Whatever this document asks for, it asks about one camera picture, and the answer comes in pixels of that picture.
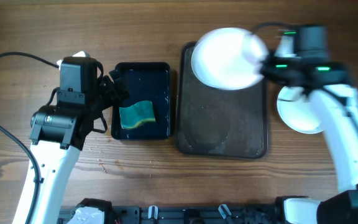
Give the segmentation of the green and yellow sponge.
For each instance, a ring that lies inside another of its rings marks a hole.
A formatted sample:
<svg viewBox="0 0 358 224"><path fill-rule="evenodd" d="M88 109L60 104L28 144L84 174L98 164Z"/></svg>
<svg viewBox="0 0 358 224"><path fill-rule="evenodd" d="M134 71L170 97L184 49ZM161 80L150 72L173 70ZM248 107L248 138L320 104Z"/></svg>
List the green and yellow sponge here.
<svg viewBox="0 0 358 224"><path fill-rule="evenodd" d="M123 129L136 129L145 123L156 122L151 101L139 101L126 108L120 107L119 116Z"/></svg>

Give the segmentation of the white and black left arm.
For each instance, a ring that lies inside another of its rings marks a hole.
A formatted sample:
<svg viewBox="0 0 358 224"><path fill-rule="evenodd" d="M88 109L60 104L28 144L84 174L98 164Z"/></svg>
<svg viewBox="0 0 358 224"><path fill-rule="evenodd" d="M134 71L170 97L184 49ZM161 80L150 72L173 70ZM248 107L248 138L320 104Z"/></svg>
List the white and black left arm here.
<svg viewBox="0 0 358 224"><path fill-rule="evenodd" d="M117 106L129 92L117 71L103 74L99 61L81 51L58 62L60 86L56 104L33 114L30 151L40 170L29 165L14 223L56 223L70 174L86 136L103 110Z"/></svg>

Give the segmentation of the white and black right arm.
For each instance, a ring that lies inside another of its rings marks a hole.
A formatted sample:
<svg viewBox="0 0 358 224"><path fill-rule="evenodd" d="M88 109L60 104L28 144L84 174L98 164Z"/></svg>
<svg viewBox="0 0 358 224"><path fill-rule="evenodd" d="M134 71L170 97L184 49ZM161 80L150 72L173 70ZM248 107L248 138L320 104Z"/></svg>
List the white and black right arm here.
<svg viewBox="0 0 358 224"><path fill-rule="evenodd" d="M338 191L325 201L292 197L283 201L287 223L358 223L358 90L346 66L323 57L277 57L259 61L265 78L303 88L321 121L333 159Z"/></svg>

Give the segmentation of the white plate with blue water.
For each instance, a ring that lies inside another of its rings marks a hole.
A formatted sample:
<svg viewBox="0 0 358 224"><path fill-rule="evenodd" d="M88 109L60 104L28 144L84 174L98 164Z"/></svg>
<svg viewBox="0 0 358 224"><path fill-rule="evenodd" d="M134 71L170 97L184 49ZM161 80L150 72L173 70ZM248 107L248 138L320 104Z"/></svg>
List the white plate with blue water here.
<svg viewBox="0 0 358 224"><path fill-rule="evenodd" d="M203 84L221 90L241 90L263 79L265 43L248 30L227 27L212 30L197 41L191 68Z"/></svg>

